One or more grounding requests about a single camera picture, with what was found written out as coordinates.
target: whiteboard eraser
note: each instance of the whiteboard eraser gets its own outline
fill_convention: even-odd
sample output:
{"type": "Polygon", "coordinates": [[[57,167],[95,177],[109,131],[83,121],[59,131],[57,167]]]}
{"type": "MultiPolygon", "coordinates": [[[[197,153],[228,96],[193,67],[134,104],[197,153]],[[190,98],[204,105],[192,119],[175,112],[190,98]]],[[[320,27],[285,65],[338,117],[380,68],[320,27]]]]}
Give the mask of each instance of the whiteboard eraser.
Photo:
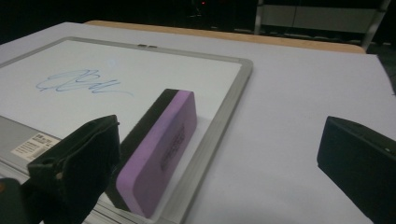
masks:
{"type": "Polygon", "coordinates": [[[192,91],[165,90],[120,145],[106,194],[143,217],[154,213],[197,125],[192,91]]]}

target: blue writing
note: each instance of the blue writing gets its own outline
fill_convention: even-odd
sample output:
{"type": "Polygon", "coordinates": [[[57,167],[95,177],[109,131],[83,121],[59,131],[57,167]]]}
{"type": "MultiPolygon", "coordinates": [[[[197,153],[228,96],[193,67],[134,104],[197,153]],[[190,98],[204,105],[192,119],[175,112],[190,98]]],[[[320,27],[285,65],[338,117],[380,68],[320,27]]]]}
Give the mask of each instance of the blue writing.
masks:
{"type": "Polygon", "coordinates": [[[114,91],[110,87],[120,85],[116,79],[101,80],[102,75],[98,70],[77,70],[72,72],[61,73],[48,77],[46,80],[38,83],[36,87],[40,91],[74,91],[79,89],[88,89],[92,93],[118,92],[133,95],[128,91],[114,91]]]}

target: purple eraser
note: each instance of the purple eraser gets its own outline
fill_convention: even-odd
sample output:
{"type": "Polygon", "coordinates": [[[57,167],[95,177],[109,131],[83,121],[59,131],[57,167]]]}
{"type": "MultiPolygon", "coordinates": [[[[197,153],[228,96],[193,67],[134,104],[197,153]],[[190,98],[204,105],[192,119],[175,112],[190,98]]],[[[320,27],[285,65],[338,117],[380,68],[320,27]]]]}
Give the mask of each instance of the purple eraser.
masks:
{"type": "MultiPolygon", "coordinates": [[[[193,92],[170,91],[174,91],[174,96],[167,106],[163,105],[163,112],[116,180],[117,191],[128,210],[143,217],[154,213],[197,125],[193,92]]],[[[156,110],[155,104],[150,110],[156,110]]]]}

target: small whiteboard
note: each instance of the small whiteboard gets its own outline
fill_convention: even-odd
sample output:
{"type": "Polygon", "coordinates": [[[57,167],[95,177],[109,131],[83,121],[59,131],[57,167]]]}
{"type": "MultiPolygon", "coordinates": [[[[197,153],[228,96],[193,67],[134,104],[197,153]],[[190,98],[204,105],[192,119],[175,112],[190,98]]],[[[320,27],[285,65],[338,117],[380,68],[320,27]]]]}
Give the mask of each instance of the small whiteboard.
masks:
{"type": "MultiPolygon", "coordinates": [[[[0,126],[0,141],[19,138],[7,134],[13,122],[22,124],[17,129],[62,139],[85,122],[112,114],[120,122],[122,141],[164,89],[193,91],[198,127],[154,216],[144,219],[116,209],[106,196],[94,209],[115,220],[179,223],[251,70],[252,62],[246,59],[63,38],[0,65],[0,123],[7,124],[0,126]]],[[[26,173],[28,161],[11,149],[0,149],[0,161],[26,173]]]]}

